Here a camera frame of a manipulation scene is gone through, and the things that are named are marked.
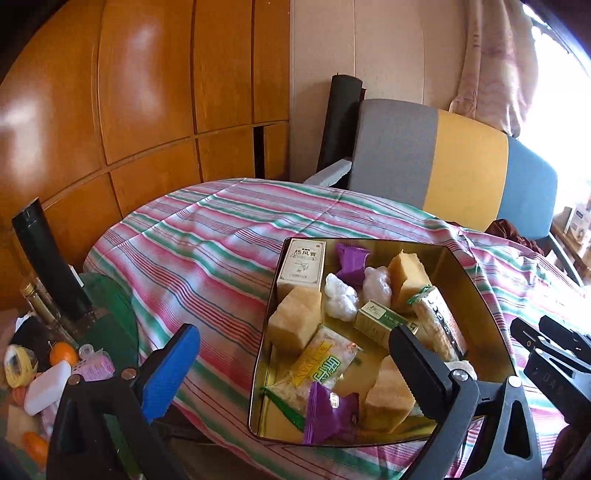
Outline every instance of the window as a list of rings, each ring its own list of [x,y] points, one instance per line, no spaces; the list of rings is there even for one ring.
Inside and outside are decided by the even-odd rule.
[[[533,18],[538,86],[519,140],[558,174],[554,213],[591,193],[591,79],[577,58],[527,6]]]

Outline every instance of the screw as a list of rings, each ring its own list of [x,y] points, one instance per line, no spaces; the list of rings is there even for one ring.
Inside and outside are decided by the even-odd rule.
[[[452,377],[458,380],[458,382],[465,382],[466,380],[468,380],[469,376],[465,370],[461,370],[458,368],[452,372]]]
[[[126,368],[121,372],[121,378],[123,380],[133,380],[137,375],[138,373],[135,368]]]
[[[509,385],[515,388],[519,388],[521,386],[521,379],[516,377],[515,375],[511,375],[509,377]]]
[[[82,376],[79,374],[74,374],[71,375],[70,378],[68,378],[68,385],[77,385],[82,381]]]

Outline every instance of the curtain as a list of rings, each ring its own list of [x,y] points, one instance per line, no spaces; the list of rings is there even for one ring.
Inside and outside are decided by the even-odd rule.
[[[450,112],[519,136],[538,82],[531,28],[519,0],[468,0],[466,56]]]

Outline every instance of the pink package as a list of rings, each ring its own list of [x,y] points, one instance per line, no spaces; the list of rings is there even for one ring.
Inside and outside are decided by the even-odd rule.
[[[57,409],[60,406],[59,400],[41,410],[41,427],[43,436],[49,442],[53,433],[53,424],[56,422]]]
[[[103,350],[93,353],[86,360],[78,362],[72,374],[80,374],[87,382],[106,380],[115,373],[115,367],[109,355]]]

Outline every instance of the armrest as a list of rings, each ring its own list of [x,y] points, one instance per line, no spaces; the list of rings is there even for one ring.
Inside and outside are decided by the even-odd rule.
[[[570,258],[568,258],[560,244],[556,241],[554,235],[552,235],[551,233],[548,234],[548,240],[550,241],[550,245],[552,246],[552,251],[555,253],[558,260],[560,260],[560,263],[562,264],[566,274],[579,287],[583,287],[583,280],[581,280],[579,273],[574,269],[573,263],[570,261]]]
[[[351,165],[353,165],[353,163],[350,160],[341,158],[339,161],[312,175],[309,179],[305,180],[304,183],[306,185],[330,187],[350,172]]]

